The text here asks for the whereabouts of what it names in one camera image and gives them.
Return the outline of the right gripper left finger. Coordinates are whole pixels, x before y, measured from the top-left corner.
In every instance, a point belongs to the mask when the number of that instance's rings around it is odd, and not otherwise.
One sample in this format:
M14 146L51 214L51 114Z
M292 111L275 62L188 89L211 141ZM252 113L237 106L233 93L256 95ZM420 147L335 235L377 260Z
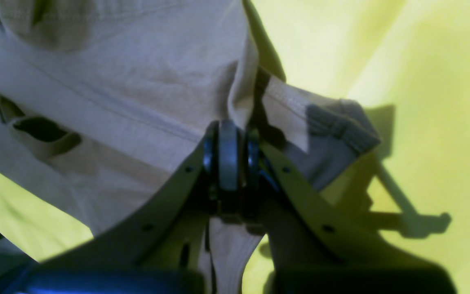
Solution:
M240 131L212 122L152 199L120 224L0 278L0 294L206 294L197 267L212 214L239 210Z

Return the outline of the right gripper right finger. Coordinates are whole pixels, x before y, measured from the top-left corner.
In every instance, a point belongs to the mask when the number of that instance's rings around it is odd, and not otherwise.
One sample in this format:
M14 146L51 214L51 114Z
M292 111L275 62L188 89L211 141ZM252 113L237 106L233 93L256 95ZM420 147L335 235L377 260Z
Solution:
M293 163L246 132L251 213L269 238L270 294L455 294L449 274L384 242L322 199Z

